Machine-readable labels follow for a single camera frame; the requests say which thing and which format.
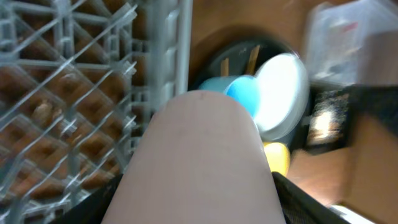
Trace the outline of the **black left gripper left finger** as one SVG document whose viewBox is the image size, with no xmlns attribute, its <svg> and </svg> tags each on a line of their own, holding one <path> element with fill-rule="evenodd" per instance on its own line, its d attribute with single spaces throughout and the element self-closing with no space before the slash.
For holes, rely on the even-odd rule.
<svg viewBox="0 0 398 224">
<path fill-rule="evenodd" d="M 123 175 L 117 175 L 51 224 L 100 224 Z"/>
</svg>

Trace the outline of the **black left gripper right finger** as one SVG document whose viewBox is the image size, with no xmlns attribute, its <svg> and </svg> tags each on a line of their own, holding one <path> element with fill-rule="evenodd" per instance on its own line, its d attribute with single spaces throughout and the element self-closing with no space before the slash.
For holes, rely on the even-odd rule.
<svg viewBox="0 0 398 224">
<path fill-rule="evenodd" d="M 272 172 L 286 223 L 349 224 L 278 172 Z"/>
</svg>

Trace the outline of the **yellow plastic bowl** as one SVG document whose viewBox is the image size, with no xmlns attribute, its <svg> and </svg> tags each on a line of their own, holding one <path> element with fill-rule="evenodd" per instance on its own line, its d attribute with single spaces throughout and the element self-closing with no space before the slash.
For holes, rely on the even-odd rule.
<svg viewBox="0 0 398 224">
<path fill-rule="evenodd" d="M 271 172 L 278 172 L 286 177 L 290 166 L 289 148 L 280 142 L 264 142 L 263 146 Z"/>
</svg>

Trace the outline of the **pink plastic cup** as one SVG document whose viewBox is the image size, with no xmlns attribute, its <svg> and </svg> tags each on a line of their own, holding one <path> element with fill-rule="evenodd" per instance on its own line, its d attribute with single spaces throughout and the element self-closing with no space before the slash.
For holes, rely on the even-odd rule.
<svg viewBox="0 0 398 224">
<path fill-rule="evenodd" d="M 151 119 L 104 223 L 284 223 L 257 128 L 246 109 L 189 91 Z"/>
</svg>

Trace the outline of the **light blue plastic cup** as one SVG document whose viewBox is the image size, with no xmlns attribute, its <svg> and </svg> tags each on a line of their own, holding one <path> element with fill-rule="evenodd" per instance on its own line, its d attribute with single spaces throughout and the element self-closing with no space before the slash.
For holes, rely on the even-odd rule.
<svg viewBox="0 0 398 224">
<path fill-rule="evenodd" d="M 213 77 L 205 80 L 198 89 L 219 92 L 233 98 L 252 117 L 255 117 L 259 111 L 260 90 L 257 79 L 253 76 Z"/>
</svg>

